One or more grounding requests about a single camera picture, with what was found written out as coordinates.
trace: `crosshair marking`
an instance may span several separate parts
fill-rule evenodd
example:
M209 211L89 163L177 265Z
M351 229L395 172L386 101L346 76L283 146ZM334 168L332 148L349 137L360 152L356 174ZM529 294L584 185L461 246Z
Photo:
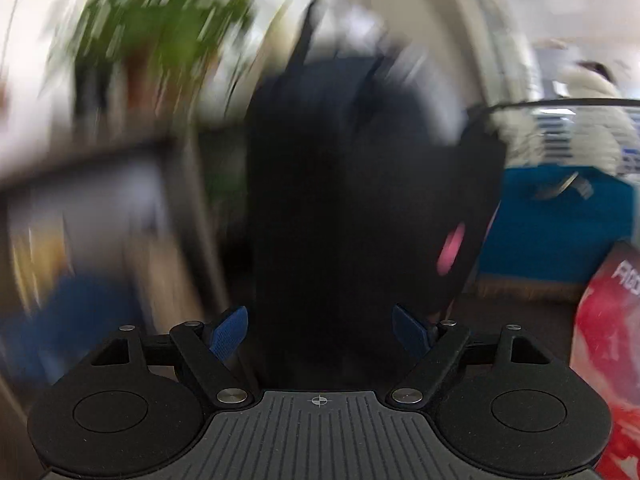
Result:
M322 395L318 395L317 397L311 399L309 402L314 403L316 406L324 406L326 403L331 401L326 397L323 397Z

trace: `metal screw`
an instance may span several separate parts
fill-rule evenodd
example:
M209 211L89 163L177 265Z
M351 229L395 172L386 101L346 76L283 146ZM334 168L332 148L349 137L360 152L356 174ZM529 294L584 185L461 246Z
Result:
M225 404L238 404L248 397L246 391L240 388L225 388L218 392L218 400Z
M422 400L422 393L414 388L400 388L391 394L391 398L399 404L415 404Z

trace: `blue object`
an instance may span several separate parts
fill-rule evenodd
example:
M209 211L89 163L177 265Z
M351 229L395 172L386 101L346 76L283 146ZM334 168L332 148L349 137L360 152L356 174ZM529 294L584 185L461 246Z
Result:
M585 200L569 187L535 195L578 171L593 187ZM591 167L539 166L505 170L502 200L482 248L479 272L563 283L587 283L613 243L631 238L634 190Z
M400 305L394 306L391 317L396 339L412 358L422 359L431 350L427 329Z
M209 350L220 361L226 361L244 340L248 327L249 315L246 307L241 306L214 329Z
M42 309L0 323L0 366L12 380L52 384L112 331L139 324L128 289L88 274L63 276Z

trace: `red package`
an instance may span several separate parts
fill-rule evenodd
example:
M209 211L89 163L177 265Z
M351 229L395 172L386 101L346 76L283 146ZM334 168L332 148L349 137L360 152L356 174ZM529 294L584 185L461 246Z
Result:
M612 434L597 472L640 480L640 252L630 244L613 246L584 291L570 365L611 410Z

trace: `wall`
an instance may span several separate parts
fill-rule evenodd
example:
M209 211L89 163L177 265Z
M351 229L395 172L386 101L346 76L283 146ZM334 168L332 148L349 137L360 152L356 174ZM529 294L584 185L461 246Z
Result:
M482 98L477 69L469 63L468 45L461 43L464 34L450 0L370 0L373 10L385 20L391 33L415 41L428 50L442 71L456 86L466 105ZM446 20L456 18L453 27Z
M567 49L536 48L535 53L540 67L544 95L549 99L555 98L553 81L558 78L558 73L563 66L580 59L579 49L575 46Z

